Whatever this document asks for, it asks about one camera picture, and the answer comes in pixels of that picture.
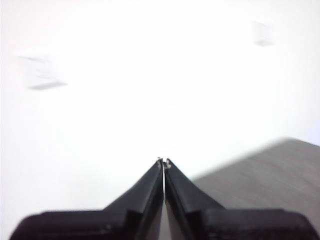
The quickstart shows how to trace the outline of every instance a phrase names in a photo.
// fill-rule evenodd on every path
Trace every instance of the wooden floor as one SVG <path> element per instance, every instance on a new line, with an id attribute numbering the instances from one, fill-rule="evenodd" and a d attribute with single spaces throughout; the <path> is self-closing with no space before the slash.
<path id="1" fill-rule="evenodd" d="M 193 182 L 226 208 L 300 212 L 320 233 L 319 146 L 287 139 Z M 171 239 L 165 207 L 160 239 Z"/>

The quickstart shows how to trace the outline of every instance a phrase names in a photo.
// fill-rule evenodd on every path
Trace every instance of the white surface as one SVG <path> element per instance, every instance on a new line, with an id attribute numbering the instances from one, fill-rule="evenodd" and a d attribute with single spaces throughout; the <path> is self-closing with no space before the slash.
<path id="1" fill-rule="evenodd" d="M 107 206 L 158 156 L 193 177 L 282 136 L 320 144 L 319 1 L 1 4 L 1 239 Z M 270 47 L 252 43 L 261 16 Z M 67 86 L 24 87 L 16 53 L 37 46 Z"/>

